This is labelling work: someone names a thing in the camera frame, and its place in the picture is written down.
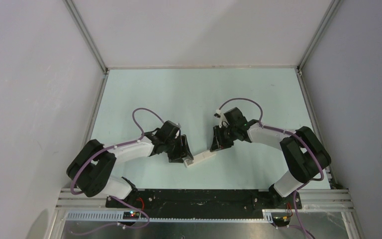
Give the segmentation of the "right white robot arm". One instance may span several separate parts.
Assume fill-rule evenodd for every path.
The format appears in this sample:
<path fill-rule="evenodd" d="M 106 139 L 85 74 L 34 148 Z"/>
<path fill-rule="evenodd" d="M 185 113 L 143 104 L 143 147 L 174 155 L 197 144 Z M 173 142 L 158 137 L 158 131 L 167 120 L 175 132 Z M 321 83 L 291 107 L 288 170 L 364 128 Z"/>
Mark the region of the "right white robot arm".
<path fill-rule="evenodd" d="M 213 127 L 211 152 L 231 148 L 234 142 L 259 143 L 283 153 L 287 172 L 269 187 L 265 200 L 275 208 L 289 202 L 289 195 L 311 181 L 321 181 L 323 170 L 331 164 L 331 157 L 313 130 L 303 126 L 287 130 L 262 124 L 259 120 L 247 120 L 238 108 L 225 113 L 216 110 L 219 124 Z"/>

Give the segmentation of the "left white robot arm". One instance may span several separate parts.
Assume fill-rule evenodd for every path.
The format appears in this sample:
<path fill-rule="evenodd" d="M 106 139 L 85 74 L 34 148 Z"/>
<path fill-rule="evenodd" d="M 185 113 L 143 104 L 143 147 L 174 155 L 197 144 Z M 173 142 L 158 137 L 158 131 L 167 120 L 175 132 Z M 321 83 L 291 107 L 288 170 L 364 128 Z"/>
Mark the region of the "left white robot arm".
<path fill-rule="evenodd" d="M 88 141 L 66 174 L 72 180 L 72 187 L 79 188 L 77 194 L 94 197 L 103 193 L 118 198 L 129 208 L 137 202 L 136 188 L 125 177 L 113 176 L 112 170 L 118 164 L 161 153 L 167 154 L 169 162 L 193 162 L 186 135 L 169 120 L 160 128 L 142 133 L 137 140 L 112 146 L 104 146 L 96 139 Z"/>

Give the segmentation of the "white remote control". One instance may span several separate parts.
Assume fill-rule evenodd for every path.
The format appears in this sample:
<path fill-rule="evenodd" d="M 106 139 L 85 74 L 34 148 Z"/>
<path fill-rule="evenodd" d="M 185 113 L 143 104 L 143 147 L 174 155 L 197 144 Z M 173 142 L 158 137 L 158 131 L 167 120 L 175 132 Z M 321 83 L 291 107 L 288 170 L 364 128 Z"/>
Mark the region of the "white remote control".
<path fill-rule="evenodd" d="M 195 166 L 201 164 L 202 162 L 205 162 L 205 161 L 213 158 L 216 154 L 217 154 L 216 151 L 212 152 L 210 150 L 206 150 L 204 152 L 201 152 L 201 153 L 195 155 L 193 157 L 193 159 L 186 159 L 184 161 L 184 166 L 186 168 L 195 167 Z"/>

